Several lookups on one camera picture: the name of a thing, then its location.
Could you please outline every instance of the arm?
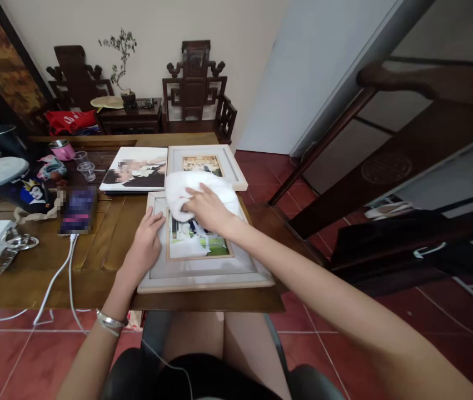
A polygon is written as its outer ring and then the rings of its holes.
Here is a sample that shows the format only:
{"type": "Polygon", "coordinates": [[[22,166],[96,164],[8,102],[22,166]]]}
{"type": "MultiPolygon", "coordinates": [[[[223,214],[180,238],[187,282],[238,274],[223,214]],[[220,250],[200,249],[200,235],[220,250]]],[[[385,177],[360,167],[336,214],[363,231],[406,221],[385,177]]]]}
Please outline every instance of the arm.
{"type": "MultiPolygon", "coordinates": [[[[141,220],[131,248],[116,273],[114,285],[101,309],[103,314],[117,321],[123,321],[127,317],[136,287],[160,253],[157,231],[164,224],[165,218],[162,213],[152,216],[152,212],[150,207],[141,220]]],[[[100,399],[118,339],[96,321],[77,353],[57,399],[100,399]]]]}
{"type": "Polygon", "coordinates": [[[183,209],[264,264],[310,308],[365,351],[394,399],[473,399],[471,384],[401,318],[329,271],[231,214],[205,185],[183,209]]]}

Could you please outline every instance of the hand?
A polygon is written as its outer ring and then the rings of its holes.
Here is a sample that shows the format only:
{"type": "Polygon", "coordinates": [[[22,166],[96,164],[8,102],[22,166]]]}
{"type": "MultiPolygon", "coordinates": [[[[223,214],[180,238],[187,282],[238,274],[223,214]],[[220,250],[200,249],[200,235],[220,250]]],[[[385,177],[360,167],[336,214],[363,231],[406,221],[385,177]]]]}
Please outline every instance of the hand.
{"type": "Polygon", "coordinates": [[[240,219],[225,207],[208,186],[204,183],[200,185],[203,192],[195,191],[189,187],[186,188],[186,191],[193,197],[182,209],[194,213],[196,220],[203,228],[225,236],[227,232],[230,232],[232,222],[240,219]]]}
{"type": "Polygon", "coordinates": [[[160,254],[161,245],[157,232],[166,219],[162,216],[162,212],[156,215],[152,213],[153,207],[149,207],[136,229],[131,248],[117,274],[117,279],[119,278],[122,284],[133,291],[147,271],[153,267],[160,254]]]}

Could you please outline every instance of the clear plastic cup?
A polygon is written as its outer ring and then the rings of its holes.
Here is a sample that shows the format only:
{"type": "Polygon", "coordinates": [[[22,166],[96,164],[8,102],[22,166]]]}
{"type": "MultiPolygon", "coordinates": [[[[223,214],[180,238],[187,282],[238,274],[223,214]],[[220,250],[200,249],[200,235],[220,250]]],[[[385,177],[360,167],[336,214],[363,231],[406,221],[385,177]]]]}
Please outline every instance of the clear plastic cup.
{"type": "Polygon", "coordinates": [[[76,152],[73,159],[75,160],[78,166],[82,163],[90,162],[90,160],[88,159],[88,153],[84,151],[76,152]]]}
{"type": "Polygon", "coordinates": [[[83,162],[77,166],[77,170],[82,173],[86,182],[92,182],[96,178],[96,174],[93,172],[95,167],[91,162],[83,162]]]}

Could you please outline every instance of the potted plant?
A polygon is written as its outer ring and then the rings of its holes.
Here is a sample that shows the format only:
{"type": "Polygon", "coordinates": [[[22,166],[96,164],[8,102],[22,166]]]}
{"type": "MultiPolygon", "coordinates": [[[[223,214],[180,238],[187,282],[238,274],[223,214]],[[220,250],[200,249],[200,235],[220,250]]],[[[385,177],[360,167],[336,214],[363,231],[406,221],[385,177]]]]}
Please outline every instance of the potted plant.
{"type": "Polygon", "coordinates": [[[103,41],[99,40],[100,46],[111,47],[118,50],[121,53],[121,66],[120,71],[118,72],[117,65],[112,66],[112,75],[110,76],[110,81],[118,85],[118,88],[121,89],[121,98],[123,99],[123,108],[125,111],[133,110],[138,108],[136,103],[136,94],[130,89],[123,89],[120,86],[120,79],[125,76],[127,73],[127,60],[131,56],[130,51],[136,53],[136,39],[132,37],[132,32],[127,32],[121,28],[120,36],[116,39],[114,36],[110,36],[110,39],[104,39],[103,41]]]}

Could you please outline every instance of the photo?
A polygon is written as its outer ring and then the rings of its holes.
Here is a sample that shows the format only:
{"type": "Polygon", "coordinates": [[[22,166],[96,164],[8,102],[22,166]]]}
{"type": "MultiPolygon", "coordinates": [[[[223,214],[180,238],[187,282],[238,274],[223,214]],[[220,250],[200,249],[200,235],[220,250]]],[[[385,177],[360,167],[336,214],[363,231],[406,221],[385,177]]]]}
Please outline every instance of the photo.
{"type": "Polygon", "coordinates": [[[195,219],[179,222],[168,210],[169,258],[232,257],[231,246],[221,236],[204,229],[195,219]]]}
{"type": "Polygon", "coordinates": [[[183,171],[206,171],[216,176],[223,177],[220,160],[217,156],[192,156],[182,157],[183,171]]]}
{"type": "Polygon", "coordinates": [[[163,188],[167,150],[122,147],[103,179],[101,190],[163,188]]]}

